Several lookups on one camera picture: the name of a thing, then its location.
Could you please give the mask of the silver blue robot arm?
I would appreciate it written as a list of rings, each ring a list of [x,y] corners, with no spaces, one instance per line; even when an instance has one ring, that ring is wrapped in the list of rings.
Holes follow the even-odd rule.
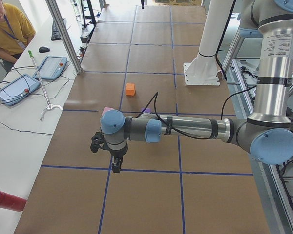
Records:
[[[91,151],[110,151],[112,171],[119,173],[128,141],[158,142],[161,135],[220,139],[239,146],[265,164],[293,159],[293,132],[286,116],[293,69],[293,0],[246,0],[240,33],[262,35],[253,112],[246,120],[206,119],[158,115],[142,111],[125,117],[105,111],[101,130],[92,138]]]

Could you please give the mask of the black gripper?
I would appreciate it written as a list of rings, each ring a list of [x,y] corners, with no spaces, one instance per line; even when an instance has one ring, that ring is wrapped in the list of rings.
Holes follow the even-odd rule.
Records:
[[[123,156],[127,153],[128,146],[125,145],[119,150],[111,150],[111,155],[114,157],[112,162],[112,171],[114,173],[120,173],[122,170]]]

